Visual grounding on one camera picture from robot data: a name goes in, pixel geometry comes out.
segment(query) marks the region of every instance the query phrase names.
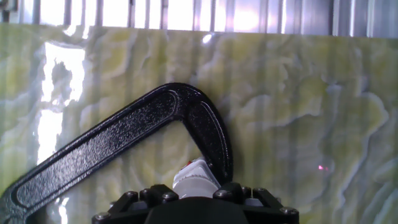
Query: white cap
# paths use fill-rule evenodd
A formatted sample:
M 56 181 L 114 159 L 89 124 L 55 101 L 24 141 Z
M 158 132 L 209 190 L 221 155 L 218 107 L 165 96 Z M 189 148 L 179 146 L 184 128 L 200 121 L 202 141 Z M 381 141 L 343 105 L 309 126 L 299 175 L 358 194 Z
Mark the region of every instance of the white cap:
M 195 159 L 174 177 L 173 191 L 180 198 L 209 197 L 220 188 L 204 158 Z

